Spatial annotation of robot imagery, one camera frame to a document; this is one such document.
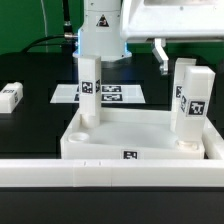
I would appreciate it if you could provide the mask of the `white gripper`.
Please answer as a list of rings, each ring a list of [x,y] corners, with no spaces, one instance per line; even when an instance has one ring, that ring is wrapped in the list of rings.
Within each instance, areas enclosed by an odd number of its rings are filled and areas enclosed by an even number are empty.
[[[224,39],[224,0],[123,0],[120,33],[128,42],[154,39],[152,53],[167,75],[166,40]]]

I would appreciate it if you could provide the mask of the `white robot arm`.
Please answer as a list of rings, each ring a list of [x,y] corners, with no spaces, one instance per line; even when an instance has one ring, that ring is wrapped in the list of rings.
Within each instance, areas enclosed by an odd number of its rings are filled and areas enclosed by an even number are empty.
[[[76,58],[104,62],[129,58],[129,43],[152,44],[160,71],[168,73],[168,42],[224,40],[224,0],[84,0]]]

